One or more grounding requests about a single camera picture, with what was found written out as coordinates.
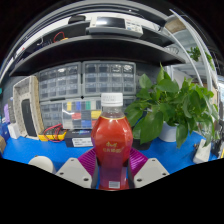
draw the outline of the blue table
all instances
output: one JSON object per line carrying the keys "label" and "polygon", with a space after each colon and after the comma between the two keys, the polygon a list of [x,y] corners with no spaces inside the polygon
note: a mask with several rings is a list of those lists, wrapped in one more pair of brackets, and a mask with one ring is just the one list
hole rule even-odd
{"label": "blue table", "polygon": [[[174,173],[185,167],[194,165],[194,147],[203,137],[197,133],[192,133],[187,137],[186,142],[180,149],[176,147],[176,142],[168,143],[156,138],[151,143],[148,150],[140,151],[147,158],[156,158],[170,173]],[[91,147],[67,148],[65,142],[53,143],[32,140],[19,137],[18,139],[9,138],[3,153],[3,158],[28,164],[36,155],[46,156],[53,162],[56,171],[71,157],[78,158]],[[216,160],[217,157],[210,154],[209,161]]]}

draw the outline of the bottle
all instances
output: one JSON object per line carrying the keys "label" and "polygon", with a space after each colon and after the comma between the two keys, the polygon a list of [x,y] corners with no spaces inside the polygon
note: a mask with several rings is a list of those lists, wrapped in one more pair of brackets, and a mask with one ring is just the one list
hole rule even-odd
{"label": "bottle", "polygon": [[100,173],[99,189],[128,189],[126,174],[133,135],[122,112],[123,94],[102,93],[101,106],[102,113],[91,132]]}

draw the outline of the box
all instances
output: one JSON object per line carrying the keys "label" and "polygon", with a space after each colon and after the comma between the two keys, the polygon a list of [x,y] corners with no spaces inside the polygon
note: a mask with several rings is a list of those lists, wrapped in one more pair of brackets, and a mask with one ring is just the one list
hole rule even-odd
{"label": "box", "polygon": [[70,130],[65,135],[67,147],[90,147],[93,146],[91,141],[92,129]]}
{"label": "box", "polygon": [[3,154],[6,147],[5,139],[0,135],[0,152]]}

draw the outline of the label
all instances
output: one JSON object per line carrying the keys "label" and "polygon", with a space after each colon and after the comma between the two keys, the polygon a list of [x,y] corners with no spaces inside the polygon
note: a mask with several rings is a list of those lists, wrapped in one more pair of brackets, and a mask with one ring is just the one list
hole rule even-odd
{"label": "label", "polygon": [[72,142],[74,147],[93,146],[91,138],[73,138]]}
{"label": "label", "polygon": [[109,181],[109,188],[120,188],[120,182],[115,182],[115,181]]}

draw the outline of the white container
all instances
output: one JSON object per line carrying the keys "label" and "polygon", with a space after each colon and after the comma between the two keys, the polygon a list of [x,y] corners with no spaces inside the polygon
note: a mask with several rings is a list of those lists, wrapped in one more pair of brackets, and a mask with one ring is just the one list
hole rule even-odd
{"label": "white container", "polygon": [[52,161],[47,158],[46,156],[36,156],[33,159],[31,159],[28,163],[29,165],[36,166],[40,169],[43,169],[49,173],[56,173],[55,167],[52,163]]}
{"label": "white container", "polygon": [[159,138],[163,140],[164,142],[175,142],[176,131],[177,131],[177,127],[169,126],[166,122],[164,122]]}
{"label": "white container", "polygon": [[17,123],[8,125],[9,134],[11,138],[17,139],[20,136],[20,131]]}

